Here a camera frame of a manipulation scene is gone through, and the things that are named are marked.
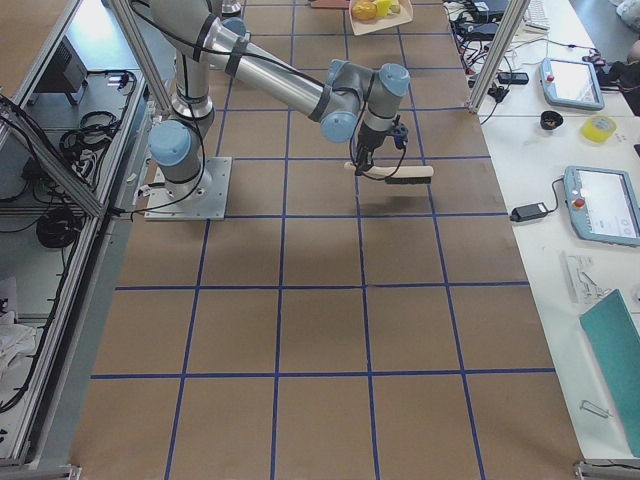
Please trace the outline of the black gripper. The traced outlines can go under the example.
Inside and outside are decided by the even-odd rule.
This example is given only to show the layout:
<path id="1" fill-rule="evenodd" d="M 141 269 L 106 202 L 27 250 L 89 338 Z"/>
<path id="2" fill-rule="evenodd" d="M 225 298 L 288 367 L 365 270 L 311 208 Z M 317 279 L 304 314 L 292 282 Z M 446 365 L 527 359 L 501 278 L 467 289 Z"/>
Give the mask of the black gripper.
<path id="1" fill-rule="evenodd" d="M 374 166 L 373 153 L 383 145 L 388 136 L 392 135 L 393 129 L 393 126 L 389 126 L 383 130 L 376 130 L 366 123 L 361 124 L 354 160 L 356 175 L 363 175 Z"/>

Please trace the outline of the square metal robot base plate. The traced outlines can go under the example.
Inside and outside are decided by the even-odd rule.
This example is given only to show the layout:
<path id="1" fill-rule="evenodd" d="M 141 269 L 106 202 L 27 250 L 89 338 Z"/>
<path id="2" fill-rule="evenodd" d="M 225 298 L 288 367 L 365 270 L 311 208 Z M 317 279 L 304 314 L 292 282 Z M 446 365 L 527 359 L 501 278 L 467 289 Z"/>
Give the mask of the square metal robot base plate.
<path id="1" fill-rule="evenodd" d="M 144 217 L 149 221 L 223 220 L 232 170 L 231 157 L 207 157 L 204 174 L 185 184 L 167 182 L 160 167 L 154 181 L 163 186 L 151 190 Z"/>

